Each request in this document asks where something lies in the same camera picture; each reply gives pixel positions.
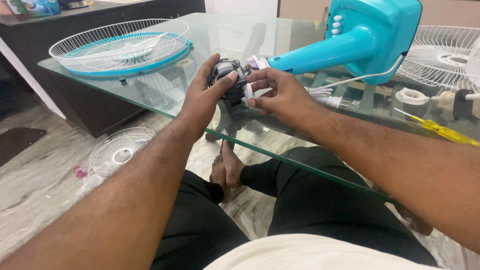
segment hand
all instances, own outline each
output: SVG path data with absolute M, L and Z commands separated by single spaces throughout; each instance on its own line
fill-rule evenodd
M 212 87 L 207 88 L 207 79 L 218 60 L 220 60 L 220 54 L 216 53 L 200 67 L 197 76 L 188 87 L 185 101 L 176 118 L 193 127 L 190 130 L 196 132 L 197 139 L 202 136 L 212 120 L 217 101 L 237 80 L 237 72 L 232 71 Z
M 265 68 L 248 76 L 252 91 L 272 88 L 258 98 L 252 98 L 248 105 L 262 109 L 262 114 L 274 113 L 285 124 L 302 130 L 308 124 L 307 119 L 318 110 L 319 106 L 290 73 L 278 69 Z

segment white shirt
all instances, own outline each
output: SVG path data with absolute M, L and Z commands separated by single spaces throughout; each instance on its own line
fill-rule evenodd
M 284 234 L 243 244 L 205 270 L 438 270 L 407 259 L 336 239 Z

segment glass tabletop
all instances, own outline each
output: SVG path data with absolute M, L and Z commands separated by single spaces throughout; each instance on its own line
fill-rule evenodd
M 247 58 L 252 55 L 257 57 L 279 55 L 323 40 L 325 34 L 325 22 L 318 21 L 206 13 L 192 13 L 177 20 L 189 25 L 187 35 L 193 42 L 193 49 L 168 67 L 124 76 L 125 82 L 121 82 L 118 76 L 92 77 L 71 73 L 54 58 L 38 64 L 79 83 L 174 118 L 182 107 L 188 86 L 200 66 L 212 54 L 218 52 L 222 58 L 237 59 L 245 64 Z M 315 88 L 353 76 L 343 67 L 333 67 L 297 75 L 297 78 L 304 86 Z M 346 108 L 329 109 L 397 130 L 443 139 L 393 110 L 398 108 L 480 140 L 480 123 L 472 120 L 455 120 L 452 108 L 441 105 L 438 101 L 429 101 L 420 106 L 398 101 L 395 93 L 405 87 L 420 91 L 428 97 L 437 96 L 445 91 L 443 88 L 423 85 L 396 73 L 383 85 L 372 86 L 357 81 L 333 87 L 332 96 L 343 97 L 349 105 Z M 258 91 L 255 95 L 261 95 L 265 91 L 267 90 Z M 480 104 L 476 103 L 474 106 L 474 111 L 478 113 Z M 259 110 L 246 106 L 245 102 L 232 108 L 224 100 L 220 100 L 206 131 L 209 133 L 205 137 L 207 140 L 226 139 L 329 180 L 393 202 L 387 194 L 366 179 L 364 180 L 367 184 L 342 179 L 327 173 L 319 164 L 312 162 L 312 159 L 295 155 L 295 151 L 288 151 L 295 147 L 317 145 L 295 129 L 283 124 L 276 116 L 261 115 Z

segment yellow screwdriver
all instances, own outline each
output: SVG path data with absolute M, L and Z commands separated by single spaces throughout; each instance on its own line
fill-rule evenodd
M 474 140 L 474 139 L 472 139 L 468 136 L 465 136 L 465 135 L 463 135 L 459 132 L 456 132 L 453 129 L 449 129 L 448 127 L 440 126 L 439 124 L 435 123 L 432 120 L 423 120 L 420 117 L 408 114 L 408 113 L 406 113 L 402 110 L 399 110 L 397 108 L 394 108 L 394 109 L 403 113 L 403 114 L 405 114 L 405 115 L 410 116 L 413 120 L 416 120 L 416 121 L 422 123 L 423 128 L 432 130 L 432 131 L 436 132 L 438 135 L 443 136 L 443 137 L 445 137 L 445 138 L 447 138 L 451 141 L 454 141 L 458 144 L 467 144 L 467 145 L 480 147 L 480 142 L 478 142 L 478 141 L 476 141 L 476 140 Z

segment foot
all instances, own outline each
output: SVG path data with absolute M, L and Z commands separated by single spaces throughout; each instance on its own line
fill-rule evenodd
M 240 172 L 243 167 L 245 167 L 245 164 L 243 164 L 237 155 L 233 153 L 233 150 L 230 148 L 227 141 L 223 141 L 222 157 L 227 173 L 227 185 L 230 188 L 241 187 Z
M 222 187 L 224 194 L 222 203 L 228 203 L 230 201 L 230 188 L 227 185 L 227 170 L 225 170 L 222 154 L 216 156 L 212 163 L 210 182 L 217 183 Z

